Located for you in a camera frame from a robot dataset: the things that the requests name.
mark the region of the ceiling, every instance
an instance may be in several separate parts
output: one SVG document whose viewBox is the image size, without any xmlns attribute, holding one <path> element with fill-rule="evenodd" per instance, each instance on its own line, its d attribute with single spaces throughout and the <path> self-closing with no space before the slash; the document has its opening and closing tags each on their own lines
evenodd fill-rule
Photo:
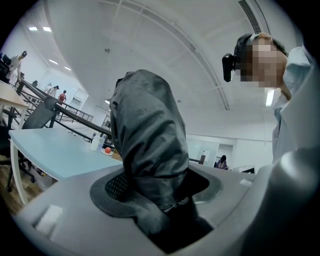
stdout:
<svg viewBox="0 0 320 256">
<path fill-rule="evenodd" d="M 23 28 L 27 37 L 33 44 L 35 50 L 39 53 L 41 59 L 47 64 L 48 67 L 59 70 L 64 74 L 73 77 L 74 74 L 65 69 L 70 67 L 61 54 L 54 35 L 52 32 L 44 31 L 43 27 L 50 27 L 47 21 L 46 13 L 44 10 L 44 4 L 42 1 L 38 1 L 29 11 L 21 18 L 20 22 L 23 24 Z M 29 27 L 37 27 L 37 31 L 30 31 Z"/>
<path fill-rule="evenodd" d="M 48 65 L 75 76 L 103 109 L 117 79 L 139 69 L 163 77 L 180 110 L 266 108 L 263 88 L 223 80 L 222 56 L 254 33 L 237 0 L 44 0 L 21 21 L 51 27 L 28 37 Z"/>
</svg>

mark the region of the white wall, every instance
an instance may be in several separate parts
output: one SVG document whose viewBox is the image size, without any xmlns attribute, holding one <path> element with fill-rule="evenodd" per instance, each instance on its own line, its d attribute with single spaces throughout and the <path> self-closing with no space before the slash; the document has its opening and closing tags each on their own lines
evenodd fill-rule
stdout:
<svg viewBox="0 0 320 256">
<path fill-rule="evenodd" d="M 272 141 L 272 132 L 277 125 L 271 112 L 190 109 L 180 113 L 187 134 L 208 137 Z"/>
<path fill-rule="evenodd" d="M 9 58 L 12 58 L 20 55 L 23 51 L 27 51 L 27 56 L 21 63 L 21 72 L 24 73 L 24 78 L 30 83 L 34 80 L 39 82 L 47 72 L 48 66 L 39 57 L 27 38 L 22 25 L 18 23 L 6 39 L 1 52 L 3 55 L 6 54 Z"/>
<path fill-rule="evenodd" d="M 103 124 L 107 115 L 107 111 L 97 107 L 96 103 L 90 96 L 87 97 L 86 101 L 84 102 L 80 110 L 89 115 L 92 115 L 93 119 L 91 122 L 97 126 L 101 126 Z"/>
<path fill-rule="evenodd" d="M 232 154 L 227 157 L 227 165 L 231 168 L 253 165 L 257 173 L 261 167 L 270 165 L 273 161 L 271 141 L 264 142 L 262 140 L 219 138 L 192 134 L 187 134 L 186 138 L 187 141 L 188 139 L 193 139 L 232 146 Z"/>
<path fill-rule="evenodd" d="M 238 139 L 235 147 L 233 167 L 253 165 L 255 172 L 272 164 L 272 142 Z"/>
</svg>

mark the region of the black chair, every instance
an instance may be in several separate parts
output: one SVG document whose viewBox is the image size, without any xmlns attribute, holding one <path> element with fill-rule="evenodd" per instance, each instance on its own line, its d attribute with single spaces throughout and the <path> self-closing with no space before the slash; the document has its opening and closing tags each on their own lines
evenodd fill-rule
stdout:
<svg viewBox="0 0 320 256">
<path fill-rule="evenodd" d="M 45 98 L 43 102 L 40 102 L 39 105 L 35 108 L 33 113 L 29 116 L 29 118 L 24 122 L 22 129 L 41 129 L 43 128 L 47 122 L 52 119 L 56 111 L 54 110 L 55 104 L 58 102 L 57 99 L 54 98 Z M 16 118 L 17 116 L 13 113 L 14 110 L 7 111 L 5 110 L 4 113 L 8 114 L 8 127 L 0 126 L 0 155 L 6 156 L 7 158 L 10 157 L 10 136 L 9 136 L 9 130 L 11 129 L 11 122 L 12 118 Z M 29 175 L 31 177 L 31 182 L 35 182 L 35 177 L 29 173 L 23 162 L 27 162 L 28 159 L 24 158 L 23 154 L 18 151 L 18 157 L 19 157 L 19 169 Z M 0 165 L 11 165 L 11 160 L 2 160 L 0 161 Z M 7 185 L 6 190 L 8 192 L 11 192 L 12 189 L 10 187 L 11 178 L 12 178 L 13 170 L 12 166 L 10 167 L 10 173 L 7 179 Z"/>
</svg>

